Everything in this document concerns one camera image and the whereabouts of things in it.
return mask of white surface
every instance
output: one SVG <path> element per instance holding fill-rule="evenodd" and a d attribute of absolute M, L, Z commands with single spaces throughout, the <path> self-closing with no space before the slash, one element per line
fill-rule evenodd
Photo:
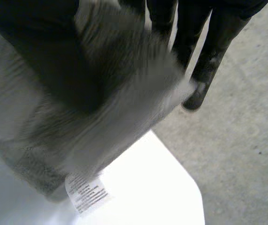
<path fill-rule="evenodd" d="M 0 161 L 0 225 L 203 225 L 200 191 L 152 131 L 104 170 L 113 200 L 79 218 L 70 200 L 47 202 Z"/>

